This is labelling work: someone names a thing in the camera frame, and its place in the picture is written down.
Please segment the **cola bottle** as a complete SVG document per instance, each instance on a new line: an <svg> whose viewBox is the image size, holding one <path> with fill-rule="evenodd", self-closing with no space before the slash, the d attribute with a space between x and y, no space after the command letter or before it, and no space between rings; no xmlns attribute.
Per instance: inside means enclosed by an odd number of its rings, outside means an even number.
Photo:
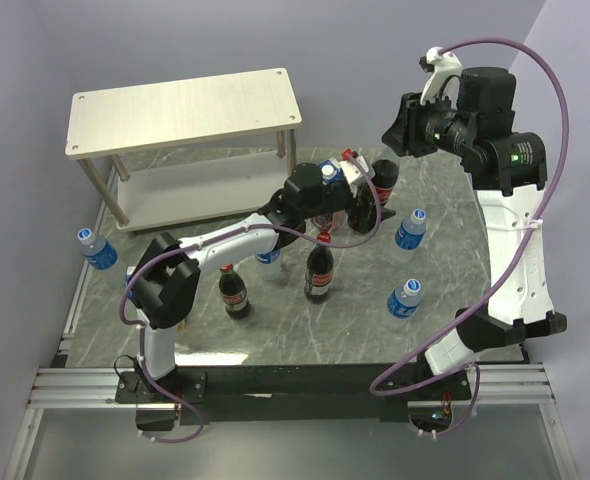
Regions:
<svg viewBox="0 0 590 480"><path fill-rule="evenodd" d="M381 208L383 208L386 207L393 188L397 182L399 176L399 165L396 161L380 158L374 162L373 169L375 175L372 178L372 182L376 188ZM370 208L375 207L372 193L367 185L365 189L365 196ZM347 223L349 228L356 234L364 235L371 231L369 230L369 216L366 220L349 220L347 217Z"/></svg>
<svg viewBox="0 0 590 480"><path fill-rule="evenodd" d="M250 314L251 304L246 285L232 264L220 269L218 287L225 311L230 318L241 320Z"/></svg>
<svg viewBox="0 0 590 480"><path fill-rule="evenodd" d="M304 286L305 297L312 304L321 304L327 300L334 271L334 257L328 247L331 235L320 232L317 240L322 245L318 244L308 255Z"/></svg>

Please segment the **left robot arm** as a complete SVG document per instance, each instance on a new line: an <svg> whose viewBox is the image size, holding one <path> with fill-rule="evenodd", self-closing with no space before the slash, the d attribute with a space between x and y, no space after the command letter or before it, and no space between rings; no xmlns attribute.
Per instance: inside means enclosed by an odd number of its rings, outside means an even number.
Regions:
<svg viewBox="0 0 590 480"><path fill-rule="evenodd" d="M228 227L179 240L158 235L140 258L120 301L120 320L139 333L139 389L151 401L189 405L175 362L177 325L192 310L201 278L257 254L309 240L307 220L337 211L357 218L372 238L394 211L382 206L364 170L355 180L325 182L313 163L298 165L270 200Z"/></svg>

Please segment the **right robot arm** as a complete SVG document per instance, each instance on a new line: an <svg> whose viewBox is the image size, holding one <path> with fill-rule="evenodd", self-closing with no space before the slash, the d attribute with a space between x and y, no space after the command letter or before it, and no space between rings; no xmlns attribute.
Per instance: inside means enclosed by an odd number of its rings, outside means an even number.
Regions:
<svg viewBox="0 0 590 480"><path fill-rule="evenodd" d="M494 348L567 329L548 293L543 224L536 210L548 179L543 140L513 129L516 78L499 67L437 68L418 93L403 95L383 143L399 156L437 150L459 157L482 209L491 280L503 284L453 331L420 355L419 395L435 399L449 386L447 371Z"/></svg>

